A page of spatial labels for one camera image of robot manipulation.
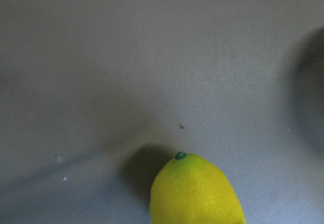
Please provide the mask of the yellow lemon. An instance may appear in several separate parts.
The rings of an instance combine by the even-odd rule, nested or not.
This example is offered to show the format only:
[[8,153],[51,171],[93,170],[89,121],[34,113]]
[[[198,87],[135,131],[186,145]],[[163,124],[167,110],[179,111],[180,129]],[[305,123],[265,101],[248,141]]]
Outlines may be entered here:
[[154,179],[149,211],[152,223],[246,223],[226,175],[204,158],[184,152]]

